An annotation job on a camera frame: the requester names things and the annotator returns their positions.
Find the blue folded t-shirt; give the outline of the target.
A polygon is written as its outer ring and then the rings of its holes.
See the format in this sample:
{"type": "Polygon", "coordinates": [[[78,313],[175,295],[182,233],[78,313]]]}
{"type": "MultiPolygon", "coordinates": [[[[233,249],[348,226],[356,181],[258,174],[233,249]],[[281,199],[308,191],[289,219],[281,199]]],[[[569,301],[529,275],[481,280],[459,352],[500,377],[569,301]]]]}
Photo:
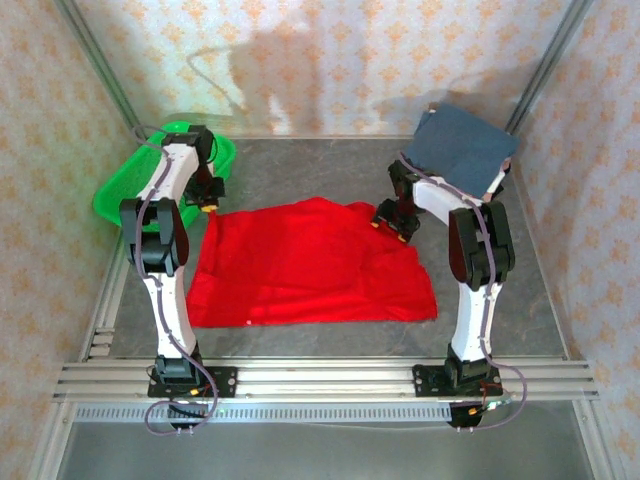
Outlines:
{"type": "Polygon", "coordinates": [[[403,156],[426,174],[482,199],[520,141],[482,118],[451,104],[425,111],[403,156]]]}

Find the green plastic basket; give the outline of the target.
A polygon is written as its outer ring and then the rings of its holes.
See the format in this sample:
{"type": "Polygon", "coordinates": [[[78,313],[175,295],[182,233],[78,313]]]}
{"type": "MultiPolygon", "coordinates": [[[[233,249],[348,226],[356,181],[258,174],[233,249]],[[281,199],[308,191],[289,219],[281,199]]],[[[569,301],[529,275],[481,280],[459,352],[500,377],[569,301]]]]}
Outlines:
{"type": "MultiPolygon", "coordinates": [[[[160,127],[171,133],[183,133],[189,130],[191,123],[186,121],[173,121],[160,127]]],[[[166,134],[156,131],[151,134],[149,141],[160,144],[166,134]]],[[[215,146],[209,159],[209,167],[213,167],[212,173],[221,177],[226,182],[232,171],[232,165],[236,158],[236,146],[227,137],[215,133],[217,150],[215,146]]],[[[135,198],[139,192],[147,186],[152,174],[155,172],[161,153],[147,146],[139,148],[128,160],[114,173],[111,178],[98,189],[94,196],[93,207],[102,218],[121,226],[119,206],[122,200],[135,198]]],[[[189,227],[199,216],[200,211],[195,205],[187,205],[184,197],[179,203],[179,211],[185,228],[189,227]]]]}

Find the aluminium frame post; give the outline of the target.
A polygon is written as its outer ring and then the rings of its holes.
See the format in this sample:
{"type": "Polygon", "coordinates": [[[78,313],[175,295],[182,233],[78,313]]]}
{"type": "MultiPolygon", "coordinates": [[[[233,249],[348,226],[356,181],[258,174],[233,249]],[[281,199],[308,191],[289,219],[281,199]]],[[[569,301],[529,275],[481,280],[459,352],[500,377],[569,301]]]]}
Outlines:
{"type": "Polygon", "coordinates": [[[594,0],[571,0],[569,3],[561,22],[506,123],[505,130],[507,133],[516,135],[523,127],[527,116],[543,93],[547,82],[562,59],[576,31],[582,25],[593,2],[594,0]]]}
{"type": "Polygon", "coordinates": [[[79,43],[130,134],[133,135],[133,129],[140,124],[139,117],[76,0],[53,0],[53,3],[79,43]]]}
{"type": "Polygon", "coordinates": [[[54,402],[49,407],[27,480],[56,480],[76,417],[77,404],[54,402]]]}
{"type": "Polygon", "coordinates": [[[594,480],[615,480],[592,402],[575,400],[573,408],[594,480]]]}

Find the red t-shirt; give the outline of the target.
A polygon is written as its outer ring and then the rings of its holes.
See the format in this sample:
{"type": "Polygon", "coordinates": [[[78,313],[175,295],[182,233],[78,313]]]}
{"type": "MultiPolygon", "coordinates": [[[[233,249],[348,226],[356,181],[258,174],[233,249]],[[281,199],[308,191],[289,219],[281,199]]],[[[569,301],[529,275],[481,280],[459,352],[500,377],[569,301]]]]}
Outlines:
{"type": "Polygon", "coordinates": [[[210,214],[187,295],[192,327],[436,319],[417,250],[372,226],[374,212],[315,197],[210,214]]]}

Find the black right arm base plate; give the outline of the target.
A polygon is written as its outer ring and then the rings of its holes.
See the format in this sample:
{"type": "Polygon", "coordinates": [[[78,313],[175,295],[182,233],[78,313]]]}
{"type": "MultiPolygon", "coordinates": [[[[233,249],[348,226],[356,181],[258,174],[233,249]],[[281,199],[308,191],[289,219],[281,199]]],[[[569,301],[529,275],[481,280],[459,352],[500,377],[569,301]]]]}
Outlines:
{"type": "Polygon", "coordinates": [[[504,393],[496,381],[499,371],[483,364],[479,369],[443,365],[416,364],[412,367],[413,386],[417,397],[480,398],[499,397],[504,393]]]}

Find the aluminium lower frame post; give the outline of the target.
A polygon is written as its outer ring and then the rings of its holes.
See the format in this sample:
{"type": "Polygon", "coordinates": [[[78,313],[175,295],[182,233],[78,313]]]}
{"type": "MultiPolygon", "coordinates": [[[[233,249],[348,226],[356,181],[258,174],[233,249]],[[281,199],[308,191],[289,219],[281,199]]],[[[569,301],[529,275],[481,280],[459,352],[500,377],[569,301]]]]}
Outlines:
{"type": "Polygon", "coordinates": [[[76,417],[77,404],[54,402],[49,407],[27,480],[56,480],[76,417]]]}
{"type": "Polygon", "coordinates": [[[615,480],[592,402],[575,400],[573,408],[594,480],[615,480]]]}

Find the white folded t-shirt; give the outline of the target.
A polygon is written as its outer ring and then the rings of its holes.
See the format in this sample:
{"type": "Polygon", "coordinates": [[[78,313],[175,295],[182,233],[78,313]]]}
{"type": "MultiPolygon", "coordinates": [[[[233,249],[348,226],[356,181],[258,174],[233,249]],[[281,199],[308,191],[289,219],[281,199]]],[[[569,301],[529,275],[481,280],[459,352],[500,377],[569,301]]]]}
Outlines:
{"type": "Polygon", "coordinates": [[[505,163],[505,161],[509,159],[511,162],[511,158],[508,157],[506,158],[502,165],[501,165],[501,169],[499,171],[499,173],[496,175],[496,177],[494,178],[493,182],[491,183],[491,185],[489,186],[488,190],[485,192],[485,194],[482,197],[482,200],[485,203],[490,202],[498,193],[496,193],[496,191],[499,189],[499,185],[502,183],[502,181],[504,180],[504,173],[502,172],[503,170],[503,165],[505,163]]]}

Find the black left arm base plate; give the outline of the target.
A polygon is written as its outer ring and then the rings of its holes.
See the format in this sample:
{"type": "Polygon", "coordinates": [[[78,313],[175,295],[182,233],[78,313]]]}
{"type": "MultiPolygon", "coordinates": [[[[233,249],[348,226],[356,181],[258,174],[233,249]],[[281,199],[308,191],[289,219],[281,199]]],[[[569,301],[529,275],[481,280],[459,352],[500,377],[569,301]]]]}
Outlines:
{"type": "Polygon", "coordinates": [[[162,380],[155,366],[150,366],[146,373],[149,377],[147,396],[149,398],[189,398],[189,392],[196,390],[200,395],[195,398],[234,398],[237,387],[238,369],[236,367],[207,366],[206,370],[212,377],[211,384],[207,378],[196,371],[195,379],[166,379],[162,380]]]}

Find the aluminium table back rail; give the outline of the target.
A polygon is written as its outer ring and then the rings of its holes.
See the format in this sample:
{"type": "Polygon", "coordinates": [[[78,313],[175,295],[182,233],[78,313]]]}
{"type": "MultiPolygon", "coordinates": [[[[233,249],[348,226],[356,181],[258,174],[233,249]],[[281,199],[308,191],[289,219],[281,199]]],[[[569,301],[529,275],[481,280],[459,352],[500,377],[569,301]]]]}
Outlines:
{"type": "Polygon", "coordinates": [[[241,135],[241,134],[223,134],[232,140],[402,140],[408,141],[412,135],[241,135]]]}

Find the aluminium mounting rail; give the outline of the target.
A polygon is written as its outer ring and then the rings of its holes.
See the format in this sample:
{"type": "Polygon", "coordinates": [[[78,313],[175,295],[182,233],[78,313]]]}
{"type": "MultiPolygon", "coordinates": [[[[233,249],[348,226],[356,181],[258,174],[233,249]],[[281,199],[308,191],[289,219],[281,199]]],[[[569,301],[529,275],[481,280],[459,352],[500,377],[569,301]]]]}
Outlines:
{"type": "MultiPolygon", "coordinates": [[[[237,403],[417,402],[412,367],[441,365],[411,357],[215,358],[214,367],[238,369],[237,403]]],[[[147,401],[147,359],[94,358],[62,367],[54,389],[60,401],[147,401]]],[[[503,388],[519,400],[596,399],[595,376],[584,361],[559,357],[515,357],[498,362],[503,388]]]]}

